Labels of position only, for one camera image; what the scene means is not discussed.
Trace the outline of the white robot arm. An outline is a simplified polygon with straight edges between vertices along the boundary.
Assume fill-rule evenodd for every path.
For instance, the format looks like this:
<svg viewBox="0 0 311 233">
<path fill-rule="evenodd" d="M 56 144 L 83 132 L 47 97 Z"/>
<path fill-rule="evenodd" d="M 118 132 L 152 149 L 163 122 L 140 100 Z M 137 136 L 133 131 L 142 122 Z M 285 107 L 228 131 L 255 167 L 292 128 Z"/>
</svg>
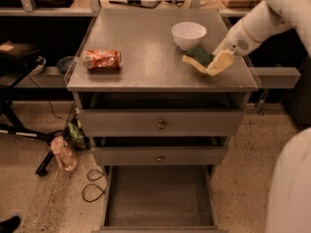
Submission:
<svg viewBox="0 0 311 233">
<path fill-rule="evenodd" d="M 269 37 L 293 28 L 311 54 L 311 0 L 262 0 L 214 50 L 205 72 L 215 76 Z M 311 128 L 292 137 L 275 164 L 264 233 L 311 233 Z"/>
</svg>

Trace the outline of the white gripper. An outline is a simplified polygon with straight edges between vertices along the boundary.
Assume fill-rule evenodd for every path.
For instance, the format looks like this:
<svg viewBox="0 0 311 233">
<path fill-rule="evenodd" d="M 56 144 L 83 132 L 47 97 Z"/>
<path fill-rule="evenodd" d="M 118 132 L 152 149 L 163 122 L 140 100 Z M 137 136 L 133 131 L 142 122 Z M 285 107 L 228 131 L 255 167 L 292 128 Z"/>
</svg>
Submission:
<svg viewBox="0 0 311 233">
<path fill-rule="evenodd" d="M 217 76 L 233 64 L 234 54 L 248 55 L 258 47 L 259 42 L 250 36 L 250 33 L 243 24 L 243 20 L 240 19 L 227 32 L 225 43 L 221 42 L 213 51 L 212 54 L 215 57 L 208 65 L 206 74 L 211 77 Z"/>
</svg>

